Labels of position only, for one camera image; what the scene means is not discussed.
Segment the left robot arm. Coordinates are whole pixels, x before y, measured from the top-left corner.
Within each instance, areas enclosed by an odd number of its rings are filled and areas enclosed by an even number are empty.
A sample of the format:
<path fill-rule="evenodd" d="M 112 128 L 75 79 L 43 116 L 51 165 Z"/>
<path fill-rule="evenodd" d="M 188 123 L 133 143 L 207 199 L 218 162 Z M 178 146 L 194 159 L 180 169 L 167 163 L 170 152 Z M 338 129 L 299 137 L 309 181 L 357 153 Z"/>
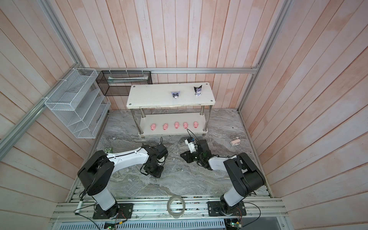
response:
<path fill-rule="evenodd" d="M 133 204 L 117 202 L 107 188 L 110 177 L 124 168 L 141 165 L 143 175 L 160 178 L 167 156 L 168 150 L 163 144 L 143 145 L 121 153 L 95 152 L 77 173 L 85 193 L 96 202 L 93 219 L 131 218 Z"/>

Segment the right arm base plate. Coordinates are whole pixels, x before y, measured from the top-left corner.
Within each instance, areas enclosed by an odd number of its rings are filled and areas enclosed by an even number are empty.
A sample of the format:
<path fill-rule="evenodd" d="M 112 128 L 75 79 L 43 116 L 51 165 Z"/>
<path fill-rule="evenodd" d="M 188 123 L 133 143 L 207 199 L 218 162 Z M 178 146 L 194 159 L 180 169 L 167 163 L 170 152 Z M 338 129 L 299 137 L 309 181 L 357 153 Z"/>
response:
<path fill-rule="evenodd" d="M 228 206 L 225 201 L 209 201 L 207 205 L 210 217 L 246 216 L 246 209 L 242 201 L 234 206 Z"/>

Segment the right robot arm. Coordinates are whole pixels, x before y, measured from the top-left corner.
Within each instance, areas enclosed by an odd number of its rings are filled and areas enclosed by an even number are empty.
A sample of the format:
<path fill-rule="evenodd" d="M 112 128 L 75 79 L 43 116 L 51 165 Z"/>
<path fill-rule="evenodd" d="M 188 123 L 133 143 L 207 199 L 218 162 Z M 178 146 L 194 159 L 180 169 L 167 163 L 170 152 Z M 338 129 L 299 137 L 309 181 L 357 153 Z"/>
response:
<path fill-rule="evenodd" d="M 187 162 L 196 162 L 210 171 L 228 173 L 232 187 L 220 197 L 220 201 L 208 202 L 209 216 L 245 216 L 243 199 L 264 186 L 266 179 L 252 159 L 244 152 L 234 156 L 219 156 L 211 153 L 206 140 L 187 138 L 189 151 L 180 156 Z"/>

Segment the black purple figure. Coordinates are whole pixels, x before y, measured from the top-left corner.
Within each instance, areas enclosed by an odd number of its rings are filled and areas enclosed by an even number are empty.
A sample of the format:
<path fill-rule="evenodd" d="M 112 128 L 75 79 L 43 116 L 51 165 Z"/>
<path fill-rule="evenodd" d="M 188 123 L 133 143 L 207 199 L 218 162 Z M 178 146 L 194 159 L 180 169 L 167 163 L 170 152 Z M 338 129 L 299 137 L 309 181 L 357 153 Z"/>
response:
<path fill-rule="evenodd" d="M 194 87 L 194 91 L 196 96 L 200 96 L 202 92 L 202 85 L 200 85 L 199 87 Z"/>

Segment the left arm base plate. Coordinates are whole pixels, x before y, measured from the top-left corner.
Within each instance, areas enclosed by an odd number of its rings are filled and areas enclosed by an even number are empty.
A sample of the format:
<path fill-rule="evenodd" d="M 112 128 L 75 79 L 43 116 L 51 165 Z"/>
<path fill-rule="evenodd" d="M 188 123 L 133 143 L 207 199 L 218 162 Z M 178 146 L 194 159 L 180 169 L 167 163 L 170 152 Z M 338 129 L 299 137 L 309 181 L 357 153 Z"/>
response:
<path fill-rule="evenodd" d="M 103 210 L 99 204 L 94 208 L 93 219 L 130 219 L 133 211 L 133 203 L 115 203 L 110 209 Z"/>

